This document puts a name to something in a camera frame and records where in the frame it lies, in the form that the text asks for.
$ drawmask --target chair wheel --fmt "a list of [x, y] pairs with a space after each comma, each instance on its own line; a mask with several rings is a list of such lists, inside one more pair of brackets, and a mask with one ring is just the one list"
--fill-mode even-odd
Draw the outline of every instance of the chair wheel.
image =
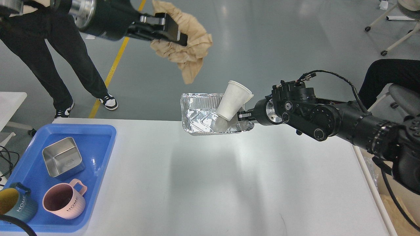
[[36, 134], [36, 132], [37, 131], [33, 128], [32, 130], [28, 130], [28, 135], [33, 137]]
[[393, 102], [389, 105], [392, 109], [396, 109], [399, 105], [396, 102]]

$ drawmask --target pink mug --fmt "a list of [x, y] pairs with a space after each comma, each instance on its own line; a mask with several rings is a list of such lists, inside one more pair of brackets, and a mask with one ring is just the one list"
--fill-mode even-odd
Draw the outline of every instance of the pink mug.
[[[79, 183], [82, 189], [78, 192], [74, 186]], [[52, 186], [42, 199], [42, 206], [48, 212], [70, 220], [78, 217], [86, 206], [83, 194], [87, 187], [78, 179], [69, 184], [60, 183]]]

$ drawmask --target brown paper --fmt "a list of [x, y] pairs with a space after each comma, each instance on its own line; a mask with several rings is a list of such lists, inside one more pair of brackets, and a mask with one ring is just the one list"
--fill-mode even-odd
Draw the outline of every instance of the brown paper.
[[188, 13], [183, 13], [172, 3], [152, 1], [155, 13], [168, 13], [178, 24], [181, 33], [188, 35], [187, 46], [181, 46], [164, 40], [153, 40], [150, 47], [161, 57], [178, 63], [185, 84], [191, 84], [203, 65], [203, 58], [213, 45], [211, 34], [207, 34], [198, 20]]
[[[385, 206], [386, 212], [389, 215], [389, 218], [391, 219], [392, 224], [394, 225], [395, 231], [398, 234], [398, 236], [420, 236], [420, 233], [415, 230], [402, 216], [401, 212], [398, 210], [394, 202], [392, 201], [392, 198], [387, 195], [381, 194], [381, 199], [383, 202], [383, 205]], [[407, 213], [408, 217], [416, 223], [411, 216], [411, 214], [408, 212], [407, 208], [405, 207], [404, 203], [402, 202], [400, 197], [396, 197], [399, 204], [401, 205], [402, 209]]]

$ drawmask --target white table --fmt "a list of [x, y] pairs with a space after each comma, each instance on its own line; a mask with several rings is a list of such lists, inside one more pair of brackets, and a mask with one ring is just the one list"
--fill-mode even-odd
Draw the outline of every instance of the white table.
[[0, 92], [0, 131], [25, 100], [25, 92]]
[[337, 137], [317, 142], [287, 125], [190, 136], [177, 121], [54, 123], [117, 129], [90, 222], [71, 235], [396, 235], [353, 146]]

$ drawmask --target yellow floor line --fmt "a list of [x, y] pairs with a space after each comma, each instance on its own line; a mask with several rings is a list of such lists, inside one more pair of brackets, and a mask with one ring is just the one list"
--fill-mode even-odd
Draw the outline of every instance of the yellow floor line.
[[[146, 0], [142, 0], [142, 3], [139, 6], [138, 11], [143, 10], [144, 4], [146, 3]], [[118, 63], [120, 63], [120, 59], [123, 56], [124, 50], [126, 49], [127, 43], [129, 42], [128, 37], [124, 38], [123, 44], [120, 47], [120, 50], [117, 53], [117, 56], [115, 57], [114, 63], [111, 66], [111, 69], [109, 70], [108, 76], [106, 77], [105, 80], [105, 86], [108, 88], [108, 85], [110, 84], [112, 77], [114, 76], [115, 70], [117, 69]], [[90, 114], [88, 116], [88, 118], [95, 118], [96, 112], [98, 111], [99, 105], [100, 105], [100, 101], [96, 100], [95, 104], [92, 107], [92, 110], [90, 111]]]

